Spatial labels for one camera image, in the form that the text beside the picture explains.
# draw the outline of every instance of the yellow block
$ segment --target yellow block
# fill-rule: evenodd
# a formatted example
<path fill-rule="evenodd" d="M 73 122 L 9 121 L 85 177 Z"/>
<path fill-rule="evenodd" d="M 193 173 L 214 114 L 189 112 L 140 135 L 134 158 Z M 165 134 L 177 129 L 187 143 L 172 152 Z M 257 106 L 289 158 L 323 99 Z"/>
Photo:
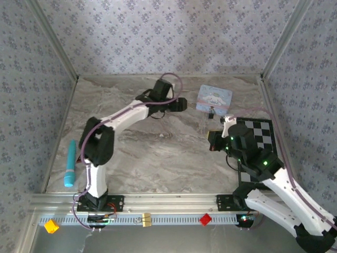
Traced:
<path fill-rule="evenodd" d="M 152 225 L 150 213 L 143 213 L 142 220 L 143 220 L 143 227 L 150 227 Z"/>
<path fill-rule="evenodd" d="M 57 229 L 60 227 L 54 220 L 49 220 L 45 225 L 45 229 L 47 230 L 48 233 L 54 233 Z"/>

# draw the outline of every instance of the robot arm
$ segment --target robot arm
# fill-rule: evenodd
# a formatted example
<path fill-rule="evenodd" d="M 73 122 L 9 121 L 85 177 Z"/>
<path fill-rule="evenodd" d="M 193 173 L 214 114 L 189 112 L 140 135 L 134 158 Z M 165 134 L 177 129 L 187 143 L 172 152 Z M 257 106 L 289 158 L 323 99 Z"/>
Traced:
<path fill-rule="evenodd" d="M 337 219 L 320 207 L 296 181 L 295 188 L 292 187 L 282 161 L 271 151 L 258 148 L 253 131 L 244 124 L 236 124 L 236 120 L 229 120 L 231 116 L 224 118 L 223 131 L 210 132 L 210 150 L 223 150 L 229 157 L 236 158 L 242 170 L 274 191 L 289 208 L 266 197 L 250 184 L 242 184 L 233 192 L 235 203 L 243 210 L 259 211 L 280 224 L 306 252 L 328 251 L 337 232 L 327 221 L 336 224 Z M 325 216 L 325 220 L 308 207 L 296 190 Z"/>
<path fill-rule="evenodd" d="M 87 175 L 90 180 L 87 181 L 85 197 L 91 203 L 92 208 L 101 210 L 106 202 L 105 164 L 113 155 L 115 136 L 137 121 L 144 120 L 158 111 L 181 112 L 186 110 L 187 100 L 185 98 L 166 102 L 174 97 L 173 89 L 174 86 L 171 83 L 159 79 L 153 89 L 143 92 L 120 111 L 100 120 L 92 117 L 87 121 L 80 139 L 80 148 L 91 130 L 101 122 L 106 122 L 89 136 L 84 147 L 85 162 L 90 164 Z"/>

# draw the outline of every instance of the patterned wall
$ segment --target patterned wall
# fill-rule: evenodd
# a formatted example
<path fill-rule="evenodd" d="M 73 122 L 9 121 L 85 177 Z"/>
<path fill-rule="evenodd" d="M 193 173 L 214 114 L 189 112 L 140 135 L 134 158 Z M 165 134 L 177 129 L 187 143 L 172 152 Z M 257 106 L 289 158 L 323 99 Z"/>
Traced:
<path fill-rule="evenodd" d="M 298 0 L 38 0 L 80 74 L 260 73 Z"/>
<path fill-rule="evenodd" d="M 269 86 L 294 166 L 309 194 L 337 215 L 337 2 L 313 1 Z"/>
<path fill-rule="evenodd" d="M 0 8 L 0 252 L 12 252 L 73 84 L 25 2 Z"/>

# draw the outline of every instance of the red block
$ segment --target red block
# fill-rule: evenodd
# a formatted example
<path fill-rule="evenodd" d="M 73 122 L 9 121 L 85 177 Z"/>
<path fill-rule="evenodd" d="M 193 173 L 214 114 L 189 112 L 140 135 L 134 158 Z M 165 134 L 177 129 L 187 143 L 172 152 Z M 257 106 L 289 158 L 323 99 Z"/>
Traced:
<path fill-rule="evenodd" d="M 200 219 L 200 222 L 203 226 L 206 226 L 212 220 L 211 216 L 207 213 Z"/>

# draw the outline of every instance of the black and white checkerboard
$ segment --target black and white checkerboard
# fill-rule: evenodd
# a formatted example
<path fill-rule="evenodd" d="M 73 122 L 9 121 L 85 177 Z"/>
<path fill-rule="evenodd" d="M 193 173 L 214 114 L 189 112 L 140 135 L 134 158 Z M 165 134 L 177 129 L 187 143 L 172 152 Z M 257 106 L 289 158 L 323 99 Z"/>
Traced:
<path fill-rule="evenodd" d="M 271 120 L 238 117 L 236 123 L 245 124 L 248 128 L 253 129 L 254 137 L 259 148 L 269 149 L 277 154 L 274 128 Z M 246 172 L 241 172 L 239 169 L 239 184 L 242 182 L 256 183 L 257 180 Z"/>

